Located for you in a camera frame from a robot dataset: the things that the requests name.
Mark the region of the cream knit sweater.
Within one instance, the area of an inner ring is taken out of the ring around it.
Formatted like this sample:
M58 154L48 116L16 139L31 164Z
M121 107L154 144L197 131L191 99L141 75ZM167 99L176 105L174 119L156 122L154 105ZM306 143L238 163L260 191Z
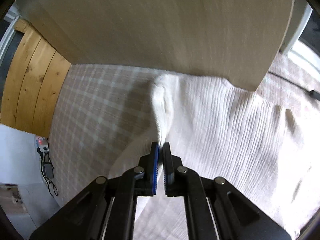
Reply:
M112 165L117 177L153 141L199 175L221 176L296 239L319 209L319 110L285 108L220 77L162 74L151 124Z

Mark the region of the plaid beige floor mat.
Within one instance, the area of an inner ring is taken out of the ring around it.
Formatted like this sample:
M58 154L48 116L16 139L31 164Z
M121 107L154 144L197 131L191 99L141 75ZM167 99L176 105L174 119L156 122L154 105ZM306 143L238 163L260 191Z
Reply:
M67 203L97 176L109 175L127 146L151 124L148 93L162 74L156 69L111 65L72 66L62 86L49 136L55 182L61 204ZM285 108L312 107L290 82L319 89L319 81L278 54L258 90L260 97Z

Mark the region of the white power strip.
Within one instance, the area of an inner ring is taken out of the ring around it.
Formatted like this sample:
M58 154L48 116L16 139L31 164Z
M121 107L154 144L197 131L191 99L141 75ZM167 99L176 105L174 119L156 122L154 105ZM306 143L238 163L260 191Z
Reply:
M36 149L40 150L40 152L46 153L50 151L48 139L45 137L36 136L35 145Z

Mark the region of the pine plank panel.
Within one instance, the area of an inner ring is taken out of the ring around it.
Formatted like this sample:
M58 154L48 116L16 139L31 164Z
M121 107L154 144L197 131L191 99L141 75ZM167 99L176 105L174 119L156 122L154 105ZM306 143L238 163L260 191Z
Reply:
M8 50L15 34L22 39L15 50L4 82L1 123L48 137L57 99L71 63L29 22L16 17L1 40Z

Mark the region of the light plywood board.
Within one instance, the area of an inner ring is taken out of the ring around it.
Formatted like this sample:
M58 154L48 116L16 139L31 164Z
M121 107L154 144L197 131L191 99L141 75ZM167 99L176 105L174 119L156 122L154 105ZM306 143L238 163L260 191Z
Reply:
M294 0L17 0L70 63L226 78L254 91L285 37Z

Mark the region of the white window frame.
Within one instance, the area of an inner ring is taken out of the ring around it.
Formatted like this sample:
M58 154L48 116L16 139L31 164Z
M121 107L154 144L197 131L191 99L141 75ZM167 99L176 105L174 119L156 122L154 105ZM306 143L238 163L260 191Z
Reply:
M312 8L307 0L293 0L291 19L280 52L319 80L319 56L299 40L310 20L311 13Z

